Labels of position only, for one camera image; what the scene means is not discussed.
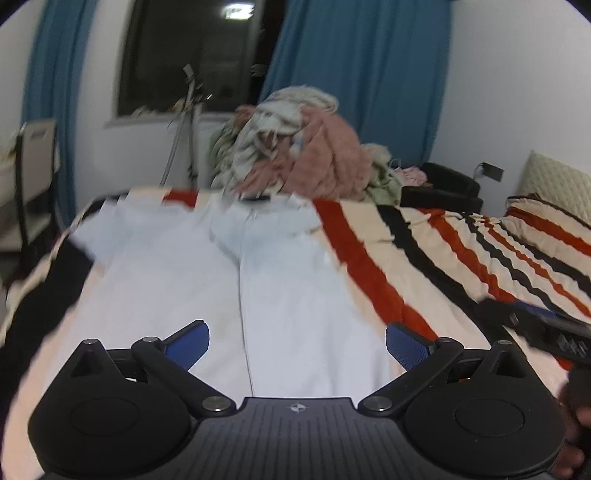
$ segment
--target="white wall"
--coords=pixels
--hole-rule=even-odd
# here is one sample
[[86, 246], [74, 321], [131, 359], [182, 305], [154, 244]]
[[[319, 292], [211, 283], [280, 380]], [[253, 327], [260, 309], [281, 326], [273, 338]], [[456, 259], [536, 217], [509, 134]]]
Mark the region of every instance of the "white wall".
[[0, 153], [21, 126], [22, 93], [46, 0], [29, 0], [0, 27]]
[[504, 213], [531, 149], [591, 173], [591, 23], [566, 0], [456, 0], [450, 66], [431, 161], [482, 178]]
[[[131, 187], [158, 185], [168, 160], [176, 124], [167, 121], [121, 125], [114, 122], [121, 54], [127, 35], [131, 0], [99, 0], [90, 32], [80, 85], [76, 135], [76, 200], [82, 208], [93, 198]], [[202, 119], [196, 132], [201, 163], [200, 186], [205, 171], [209, 133], [223, 123]], [[168, 185], [187, 187], [188, 135], [179, 147]]]

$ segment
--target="striped blanket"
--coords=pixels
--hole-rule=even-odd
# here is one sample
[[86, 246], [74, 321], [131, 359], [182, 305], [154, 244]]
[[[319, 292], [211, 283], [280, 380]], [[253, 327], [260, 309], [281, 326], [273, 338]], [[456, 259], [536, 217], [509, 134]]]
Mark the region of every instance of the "striped blanket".
[[[193, 208], [210, 193], [134, 190]], [[74, 222], [98, 211], [95, 202]], [[455, 338], [487, 348], [513, 338], [554, 394], [567, 362], [533, 351], [500, 324], [485, 323], [476, 303], [487, 297], [522, 300], [591, 321], [591, 228], [540, 200], [513, 197], [504, 218], [442, 210], [397, 209], [367, 203], [314, 201], [323, 227], [312, 235], [332, 256], [358, 311], [378, 332], [400, 321], [421, 335]], [[34, 478], [26, 425], [46, 386], [44, 364], [53, 338], [75, 322], [78, 300], [102, 276], [68, 232], [25, 282], [0, 333], [0, 425], [10, 450], [7, 478]]]

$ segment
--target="window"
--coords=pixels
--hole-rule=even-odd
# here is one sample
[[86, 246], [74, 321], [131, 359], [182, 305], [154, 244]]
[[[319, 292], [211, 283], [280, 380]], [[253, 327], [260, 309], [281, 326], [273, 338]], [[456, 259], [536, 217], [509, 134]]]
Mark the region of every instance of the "window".
[[203, 82], [207, 110], [257, 103], [284, 13], [285, 0], [136, 0], [118, 114], [171, 111], [187, 94], [187, 63]]

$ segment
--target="red stripe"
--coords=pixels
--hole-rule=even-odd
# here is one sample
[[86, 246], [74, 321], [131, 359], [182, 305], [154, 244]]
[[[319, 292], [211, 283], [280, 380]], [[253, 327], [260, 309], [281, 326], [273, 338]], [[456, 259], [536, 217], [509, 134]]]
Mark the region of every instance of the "red stripe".
[[163, 202], [182, 202], [190, 208], [195, 208], [197, 204], [197, 195], [199, 191], [190, 192], [189, 190], [170, 190], [170, 193], [163, 198]]
[[556, 358], [556, 361], [558, 362], [558, 364], [564, 368], [567, 372], [570, 372], [573, 368], [574, 368], [574, 363], [572, 363], [569, 360], [565, 360], [564, 358], [560, 358], [555, 356], [554, 358]]
[[505, 248], [514, 252], [515, 255], [517, 256], [517, 258], [527, 262], [527, 264], [531, 268], [534, 269], [536, 274], [538, 274], [540, 277], [547, 279], [550, 282], [550, 284], [554, 287], [554, 290], [557, 293], [559, 293], [560, 295], [568, 298], [571, 302], [573, 302], [581, 313], [585, 314], [587, 317], [591, 317], [591, 312], [589, 311], [589, 309], [577, 297], [572, 295], [572, 293], [569, 293], [568, 291], [566, 291], [561, 284], [556, 283], [554, 280], [552, 280], [552, 278], [550, 277], [550, 274], [548, 273], [548, 271], [545, 268], [543, 268], [541, 265], [534, 262], [530, 257], [524, 255], [522, 252], [517, 250], [515, 247], [513, 247], [499, 232], [494, 230], [495, 226], [490, 222], [490, 220], [488, 218], [485, 219], [484, 224], [488, 228], [488, 231], [489, 231], [491, 237], [493, 237], [497, 242], [499, 242]]
[[423, 213], [431, 214], [429, 224], [437, 230], [439, 235], [441, 235], [441, 238], [449, 244], [452, 251], [457, 255], [459, 261], [467, 266], [481, 282], [488, 286], [488, 291], [494, 298], [507, 303], [513, 303], [517, 300], [511, 293], [499, 288], [499, 280], [496, 275], [488, 273], [487, 267], [480, 263], [476, 253], [464, 246], [455, 228], [447, 223], [447, 220], [444, 217], [445, 210], [422, 209], [421, 211]]
[[402, 322], [428, 340], [437, 339], [437, 334], [425, 319], [404, 303], [384, 272], [368, 255], [365, 246], [349, 226], [341, 205], [329, 200], [314, 200], [314, 205], [340, 262], [347, 266], [349, 275], [371, 301], [382, 321], [386, 325]]
[[545, 218], [538, 217], [533, 213], [526, 212], [516, 207], [509, 208], [509, 210], [507, 210], [507, 216], [513, 216], [518, 219], [521, 219], [529, 226], [535, 228], [536, 230], [547, 233], [548, 235], [553, 236], [561, 242], [570, 245], [582, 254], [591, 257], [591, 245], [585, 243], [585, 241], [582, 238], [574, 236], [572, 233], [568, 233], [562, 227], [550, 222]]

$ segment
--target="beige pillow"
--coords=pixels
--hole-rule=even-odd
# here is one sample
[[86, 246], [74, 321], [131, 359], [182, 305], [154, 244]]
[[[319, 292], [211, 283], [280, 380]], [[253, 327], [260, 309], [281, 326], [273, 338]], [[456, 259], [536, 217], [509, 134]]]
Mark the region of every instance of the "beige pillow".
[[591, 223], [591, 176], [533, 150], [518, 189], [531, 193]]

